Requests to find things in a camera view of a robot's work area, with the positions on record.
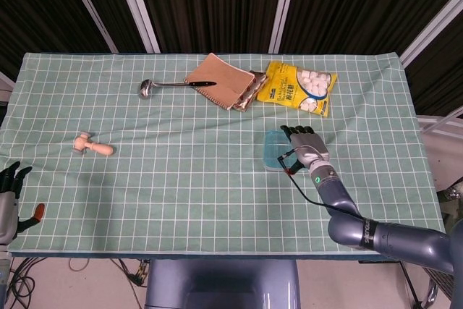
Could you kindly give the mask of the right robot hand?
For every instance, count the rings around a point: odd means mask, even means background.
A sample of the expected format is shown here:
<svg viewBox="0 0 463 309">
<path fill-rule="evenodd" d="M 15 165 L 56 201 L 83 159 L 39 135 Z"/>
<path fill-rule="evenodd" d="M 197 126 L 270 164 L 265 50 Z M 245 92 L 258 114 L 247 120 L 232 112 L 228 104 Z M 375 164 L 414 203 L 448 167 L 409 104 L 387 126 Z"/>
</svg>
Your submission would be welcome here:
<svg viewBox="0 0 463 309">
<path fill-rule="evenodd" d="M 280 128 L 290 141 L 297 157 L 296 162 L 288 170 L 290 175 L 296 174 L 303 168 L 309 169 L 318 160 L 329 160 L 329 152 L 325 143 L 312 127 L 282 125 Z"/>
</svg>

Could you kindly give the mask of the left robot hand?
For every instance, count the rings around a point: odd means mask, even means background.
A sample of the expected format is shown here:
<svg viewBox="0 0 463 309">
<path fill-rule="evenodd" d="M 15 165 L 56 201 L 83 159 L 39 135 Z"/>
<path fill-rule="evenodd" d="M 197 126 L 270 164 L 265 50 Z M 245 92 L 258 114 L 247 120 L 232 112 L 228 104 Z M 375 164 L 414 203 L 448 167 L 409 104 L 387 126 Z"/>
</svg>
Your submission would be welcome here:
<svg viewBox="0 0 463 309">
<path fill-rule="evenodd" d="M 39 224 L 45 212 L 45 204 L 39 203 L 34 214 L 24 221 L 19 218 L 19 199 L 26 176 L 32 171 L 27 166 L 18 171 L 16 161 L 0 172 L 0 247 L 6 248 L 18 234 Z"/>
</svg>

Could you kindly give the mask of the translucent blue plastic lid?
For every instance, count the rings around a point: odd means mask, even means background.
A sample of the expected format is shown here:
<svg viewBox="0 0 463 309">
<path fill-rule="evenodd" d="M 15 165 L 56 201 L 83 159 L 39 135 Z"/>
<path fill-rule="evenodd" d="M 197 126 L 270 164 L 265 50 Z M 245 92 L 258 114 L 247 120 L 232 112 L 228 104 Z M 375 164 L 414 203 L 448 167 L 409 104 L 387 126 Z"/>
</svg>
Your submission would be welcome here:
<svg viewBox="0 0 463 309">
<path fill-rule="evenodd" d="M 271 172 L 282 172 L 278 157 L 292 149 L 292 145 L 282 130 L 266 131 L 263 145 L 263 165 Z"/>
</svg>

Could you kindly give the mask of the clear plastic container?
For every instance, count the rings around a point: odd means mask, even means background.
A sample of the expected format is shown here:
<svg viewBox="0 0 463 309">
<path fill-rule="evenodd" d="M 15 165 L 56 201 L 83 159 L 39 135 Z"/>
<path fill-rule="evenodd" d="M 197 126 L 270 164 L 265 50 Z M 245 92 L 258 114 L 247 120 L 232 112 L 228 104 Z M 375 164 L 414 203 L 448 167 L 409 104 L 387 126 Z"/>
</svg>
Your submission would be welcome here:
<svg viewBox="0 0 463 309">
<path fill-rule="evenodd" d="M 294 175 L 298 172 L 298 169 L 293 169 L 293 166 L 298 162 L 297 155 L 294 152 L 302 148 L 312 150 L 308 145 L 300 145 L 294 148 L 281 130 L 267 131 L 264 137 L 263 165 L 266 170 L 271 172 L 288 172 L 290 175 Z M 282 157 L 283 161 L 286 158 L 293 158 L 294 163 L 286 165 L 284 168 L 279 161 L 280 157 Z"/>
</svg>

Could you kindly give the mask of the yellow marshmallow bag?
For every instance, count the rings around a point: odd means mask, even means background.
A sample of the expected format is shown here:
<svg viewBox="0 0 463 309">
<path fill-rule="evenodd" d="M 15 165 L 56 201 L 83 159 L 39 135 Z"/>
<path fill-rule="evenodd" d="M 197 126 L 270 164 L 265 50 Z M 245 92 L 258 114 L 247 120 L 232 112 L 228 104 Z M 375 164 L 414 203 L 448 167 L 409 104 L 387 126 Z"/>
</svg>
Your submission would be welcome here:
<svg viewBox="0 0 463 309">
<path fill-rule="evenodd" d="M 259 101 L 328 116 L 329 95 L 338 80 L 336 73 L 272 61 L 266 76 L 268 79 L 257 95 Z"/>
</svg>

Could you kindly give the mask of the red silver snack packet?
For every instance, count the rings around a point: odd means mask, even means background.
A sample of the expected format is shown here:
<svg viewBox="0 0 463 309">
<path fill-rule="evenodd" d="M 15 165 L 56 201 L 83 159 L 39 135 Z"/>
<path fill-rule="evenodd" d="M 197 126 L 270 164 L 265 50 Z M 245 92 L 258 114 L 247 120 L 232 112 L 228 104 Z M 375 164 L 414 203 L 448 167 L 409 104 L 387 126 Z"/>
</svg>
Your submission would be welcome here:
<svg viewBox="0 0 463 309">
<path fill-rule="evenodd" d="M 232 106 L 234 110 L 242 112 L 246 111 L 248 106 L 252 103 L 258 92 L 268 80 L 268 76 L 265 72 L 250 70 L 249 73 L 253 75 L 252 82 L 245 92 L 239 97 L 239 100 Z"/>
</svg>

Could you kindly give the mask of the brown spiral notebook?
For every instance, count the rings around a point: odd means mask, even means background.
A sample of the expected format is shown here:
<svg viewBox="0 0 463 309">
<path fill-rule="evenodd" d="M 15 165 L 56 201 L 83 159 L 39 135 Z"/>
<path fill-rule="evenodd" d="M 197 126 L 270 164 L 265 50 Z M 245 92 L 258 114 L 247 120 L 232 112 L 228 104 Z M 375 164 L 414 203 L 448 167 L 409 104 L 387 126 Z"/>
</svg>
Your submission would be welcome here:
<svg viewBox="0 0 463 309">
<path fill-rule="evenodd" d="M 216 105 L 230 110 L 242 100 L 242 95 L 255 82 L 255 76 L 210 53 L 185 79 L 185 82 L 200 81 L 215 82 L 213 86 L 196 89 Z"/>
</svg>

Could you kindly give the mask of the small wooden toy hammer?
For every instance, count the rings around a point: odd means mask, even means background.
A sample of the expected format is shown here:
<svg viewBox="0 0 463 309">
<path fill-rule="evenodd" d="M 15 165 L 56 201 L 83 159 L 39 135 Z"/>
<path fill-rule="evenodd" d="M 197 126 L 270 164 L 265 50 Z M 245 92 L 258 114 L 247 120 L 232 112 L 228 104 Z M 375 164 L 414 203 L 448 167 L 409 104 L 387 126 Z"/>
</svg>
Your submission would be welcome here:
<svg viewBox="0 0 463 309">
<path fill-rule="evenodd" d="M 73 151 L 82 155 L 86 151 L 93 151 L 102 156 L 112 156 L 114 154 L 114 148 L 111 145 L 93 142 L 92 135 L 88 132 L 81 132 L 74 139 Z"/>
</svg>

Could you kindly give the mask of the white side stand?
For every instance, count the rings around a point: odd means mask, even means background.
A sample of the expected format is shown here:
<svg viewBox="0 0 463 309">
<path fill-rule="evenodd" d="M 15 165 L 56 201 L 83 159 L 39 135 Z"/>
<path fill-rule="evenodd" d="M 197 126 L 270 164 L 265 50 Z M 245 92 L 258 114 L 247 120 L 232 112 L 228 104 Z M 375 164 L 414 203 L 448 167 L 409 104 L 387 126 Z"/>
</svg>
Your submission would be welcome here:
<svg viewBox="0 0 463 309">
<path fill-rule="evenodd" d="M 463 106 L 444 117 L 417 117 L 436 190 L 463 178 Z"/>
</svg>

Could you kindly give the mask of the green white checked tablecloth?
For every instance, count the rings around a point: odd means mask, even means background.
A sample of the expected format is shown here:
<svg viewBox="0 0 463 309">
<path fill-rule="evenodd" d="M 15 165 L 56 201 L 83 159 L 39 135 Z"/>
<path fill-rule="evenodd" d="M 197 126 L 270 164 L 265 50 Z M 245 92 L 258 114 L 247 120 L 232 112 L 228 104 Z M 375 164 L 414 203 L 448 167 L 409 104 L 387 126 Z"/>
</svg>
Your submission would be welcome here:
<svg viewBox="0 0 463 309">
<path fill-rule="evenodd" d="M 31 166 L 19 215 L 42 222 L 10 245 L 17 254 L 329 255 L 329 215 L 306 171 L 290 179 L 263 165 L 266 131 L 309 125 L 362 215 L 442 230 L 420 127 L 399 57 L 286 55 L 336 73 L 328 116 L 253 102 L 227 111 L 192 89 L 137 89 L 183 81 L 201 55 L 24 55 L 0 126 L 0 170 Z M 112 156 L 73 151 L 74 139 Z"/>
</svg>

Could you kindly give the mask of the silver metallic object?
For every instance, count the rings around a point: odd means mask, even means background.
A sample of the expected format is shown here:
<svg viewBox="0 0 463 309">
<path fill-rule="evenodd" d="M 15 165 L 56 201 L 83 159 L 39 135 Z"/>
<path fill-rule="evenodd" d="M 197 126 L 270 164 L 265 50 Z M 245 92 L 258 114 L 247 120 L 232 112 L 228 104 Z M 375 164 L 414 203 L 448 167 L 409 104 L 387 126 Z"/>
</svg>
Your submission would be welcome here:
<svg viewBox="0 0 463 309">
<path fill-rule="evenodd" d="M 445 190 L 438 192 L 438 199 L 440 202 L 450 202 L 463 198 L 463 182 L 455 183 Z"/>
</svg>

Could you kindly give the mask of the black pleated curtain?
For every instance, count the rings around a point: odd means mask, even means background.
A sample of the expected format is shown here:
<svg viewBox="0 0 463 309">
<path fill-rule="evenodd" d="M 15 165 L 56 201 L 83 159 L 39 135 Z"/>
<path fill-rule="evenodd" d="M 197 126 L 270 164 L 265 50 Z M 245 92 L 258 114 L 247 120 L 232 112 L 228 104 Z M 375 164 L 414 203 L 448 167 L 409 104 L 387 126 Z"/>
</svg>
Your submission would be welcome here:
<svg viewBox="0 0 463 309">
<path fill-rule="evenodd" d="M 119 53 L 146 52 L 126 0 L 91 0 Z M 163 53 L 266 53 L 278 0 L 144 0 Z M 401 55 L 448 0 L 291 0 L 280 54 Z M 0 74 L 32 53 L 108 53 L 81 0 L 0 0 Z"/>
</svg>

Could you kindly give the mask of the grey robot torso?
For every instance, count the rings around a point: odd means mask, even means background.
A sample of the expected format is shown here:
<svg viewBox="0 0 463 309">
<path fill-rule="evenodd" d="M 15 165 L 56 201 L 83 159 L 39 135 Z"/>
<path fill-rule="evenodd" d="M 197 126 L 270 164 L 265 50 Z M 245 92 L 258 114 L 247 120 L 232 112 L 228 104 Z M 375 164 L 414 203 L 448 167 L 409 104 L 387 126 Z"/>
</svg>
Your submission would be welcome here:
<svg viewBox="0 0 463 309">
<path fill-rule="evenodd" d="M 297 262 L 153 260 L 144 309 L 302 309 Z"/>
</svg>

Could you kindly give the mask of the aluminium frame post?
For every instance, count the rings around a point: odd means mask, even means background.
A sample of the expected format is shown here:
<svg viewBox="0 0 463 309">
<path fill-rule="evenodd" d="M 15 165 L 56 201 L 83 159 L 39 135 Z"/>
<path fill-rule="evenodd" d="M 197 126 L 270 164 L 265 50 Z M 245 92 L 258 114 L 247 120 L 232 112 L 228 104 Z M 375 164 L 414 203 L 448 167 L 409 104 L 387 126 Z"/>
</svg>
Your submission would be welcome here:
<svg viewBox="0 0 463 309">
<path fill-rule="evenodd" d="M 277 54 L 281 47 L 281 39 L 284 32 L 287 14 L 291 0 L 278 0 L 276 13 L 271 31 L 271 39 L 268 47 L 269 54 Z"/>
<path fill-rule="evenodd" d="M 137 31 L 149 54 L 161 52 L 144 0 L 126 0 Z"/>
<path fill-rule="evenodd" d="M 116 47 L 115 42 L 113 41 L 112 37 L 110 36 L 108 30 L 106 29 L 106 26 L 103 23 L 103 20 L 101 19 L 97 9 L 95 8 L 93 2 L 91 0 L 81 0 L 84 7 L 87 9 L 90 17 L 94 21 L 96 27 L 98 28 L 98 31 L 102 35 L 104 41 L 106 42 L 106 45 L 108 46 L 109 50 L 113 54 L 118 54 L 119 50 Z"/>
<path fill-rule="evenodd" d="M 463 0 L 448 0 L 400 55 L 403 68 L 407 68 L 462 11 Z"/>
</svg>

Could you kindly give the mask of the chrome metal bracket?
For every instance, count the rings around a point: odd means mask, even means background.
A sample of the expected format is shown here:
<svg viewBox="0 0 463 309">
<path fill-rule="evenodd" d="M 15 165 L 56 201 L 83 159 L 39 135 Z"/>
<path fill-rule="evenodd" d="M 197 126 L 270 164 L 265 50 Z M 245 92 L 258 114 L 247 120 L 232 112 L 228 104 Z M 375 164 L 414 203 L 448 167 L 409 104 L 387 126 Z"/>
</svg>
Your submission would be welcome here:
<svg viewBox="0 0 463 309">
<path fill-rule="evenodd" d="M 421 302 L 422 309 L 429 309 L 435 302 L 438 296 L 438 285 L 433 279 L 429 279 L 428 291 Z"/>
</svg>

